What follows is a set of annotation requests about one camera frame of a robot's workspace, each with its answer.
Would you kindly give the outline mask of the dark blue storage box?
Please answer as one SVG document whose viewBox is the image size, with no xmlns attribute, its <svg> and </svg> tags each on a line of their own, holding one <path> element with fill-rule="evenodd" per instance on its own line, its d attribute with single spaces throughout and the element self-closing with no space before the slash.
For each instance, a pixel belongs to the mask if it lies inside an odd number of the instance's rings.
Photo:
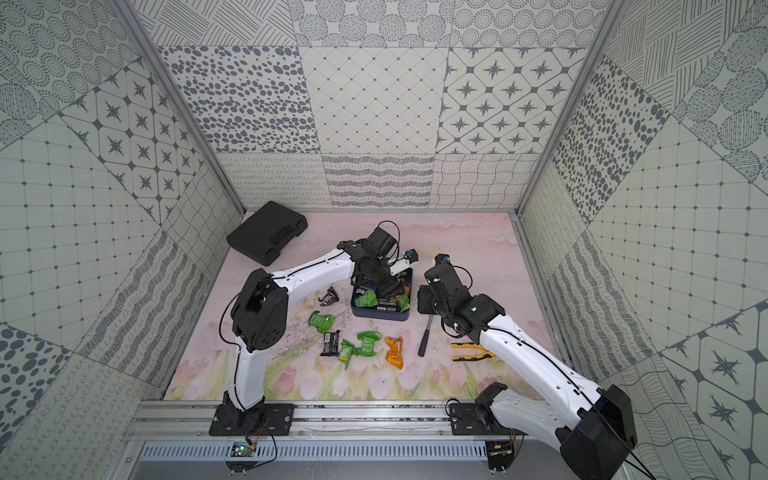
<svg viewBox="0 0 768 480">
<path fill-rule="evenodd" d="M 397 275 L 403 287 L 402 294 L 384 297 L 374 288 L 372 281 L 366 281 L 353 288 L 350 300 L 352 314 L 358 318 L 404 322 L 409 318 L 412 295 L 413 269 L 408 268 Z"/>
</svg>

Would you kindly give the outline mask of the dark cookie packet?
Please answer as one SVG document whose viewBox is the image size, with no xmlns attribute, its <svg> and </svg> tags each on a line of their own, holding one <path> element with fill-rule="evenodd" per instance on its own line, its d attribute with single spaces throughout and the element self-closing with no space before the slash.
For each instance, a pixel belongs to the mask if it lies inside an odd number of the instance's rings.
<svg viewBox="0 0 768 480">
<path fill-rule="evenodd" d="M 318 298 L 318 304 L 322 307 L 328 307 L 340 300 L 339 294 L 336 292 L 333 286 L 329 287 L 326 293 Z"/>
</svg>

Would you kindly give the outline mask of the orange cookie packet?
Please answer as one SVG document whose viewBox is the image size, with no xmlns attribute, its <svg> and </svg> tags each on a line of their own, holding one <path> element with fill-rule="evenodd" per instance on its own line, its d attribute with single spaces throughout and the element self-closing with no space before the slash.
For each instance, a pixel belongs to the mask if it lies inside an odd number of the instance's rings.
<svg viewBox="0 0 768 480">
<path fill-rule="evenodd" d="M 389 348 L 388 352 L 386 353 L 386 361 L 398 370 L 402 370 L 404 367 L 403 338 L 387 337 L 385 342 Z"/>
</svg>

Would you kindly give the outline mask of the black cookie packet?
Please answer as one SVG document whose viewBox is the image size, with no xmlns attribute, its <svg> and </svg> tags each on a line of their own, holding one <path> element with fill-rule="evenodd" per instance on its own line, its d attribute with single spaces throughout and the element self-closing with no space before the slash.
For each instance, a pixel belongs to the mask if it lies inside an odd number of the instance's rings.
<svg viewBox="0 0 768 480">
<path fill-rule="evenodd" d="M 340 352 L 340 331 L 328 331 L 323 334 L 322 357 L 337 357 Z"/>
</svg>

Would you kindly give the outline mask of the light green cookie packet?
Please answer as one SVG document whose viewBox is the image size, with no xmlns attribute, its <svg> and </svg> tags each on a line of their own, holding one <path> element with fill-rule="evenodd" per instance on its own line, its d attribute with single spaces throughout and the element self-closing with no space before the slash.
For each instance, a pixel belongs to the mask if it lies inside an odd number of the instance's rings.
<svg viewBox="0 0 768 480">
<path fill-rule="evenodd" d="M 356 355 L 356 347 L 349 341 L 343 340 L 337 355 L 337 359 L 348 368 L 351 359 Z"/>
</svg>

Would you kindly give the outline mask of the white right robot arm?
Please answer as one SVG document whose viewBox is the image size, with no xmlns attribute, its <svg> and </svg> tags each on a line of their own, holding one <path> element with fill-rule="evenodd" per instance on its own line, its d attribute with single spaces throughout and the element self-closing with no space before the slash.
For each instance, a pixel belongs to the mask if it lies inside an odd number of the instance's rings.
<svg viewBox="0 0 768 480">
<path fill-rule="evenodd" d="M 549 445 L 580 479 L 611 479 L 625 465 L 651 478 L 634 452 L 638 437 L 628 394 L 616 385 L 603 388 L 559 360 L 499 303 L 472 294 L 460 269 L 439 254 L 425 273 L 442 323 L 494 354 L 542 397 L 533 401 L 500 385 L 488 387 L 476 399 L 482 416 Z"/>
</svg>

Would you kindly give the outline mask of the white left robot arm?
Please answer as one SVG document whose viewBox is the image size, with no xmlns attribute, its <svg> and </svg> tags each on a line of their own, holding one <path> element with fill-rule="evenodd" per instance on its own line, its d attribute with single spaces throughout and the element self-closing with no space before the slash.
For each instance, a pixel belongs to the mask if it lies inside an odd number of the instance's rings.
<svg viewBox="0 0 768 480">
<path fill-rule="evenodd" d="M 242 289 L 227 305 L 237 347 L 233 385 L 216 407 L 209 434 L 213 437 L 260 435 L 286 436 L 295 406 L 269 406 L 265 400 L 265 375 L 269 350 L 283 337 L 289 307 L 325 287 L 348 280 L 353 285 L 371 281 L 387 296 L 400 295 L 404 286 L 398 275 L 415 265 L 416 250 L 391 250 L 399 240 L 381 227 L 366 238 L 346 240 L 325 255 L 287 270 L 251 272 Z"/>
</svg>

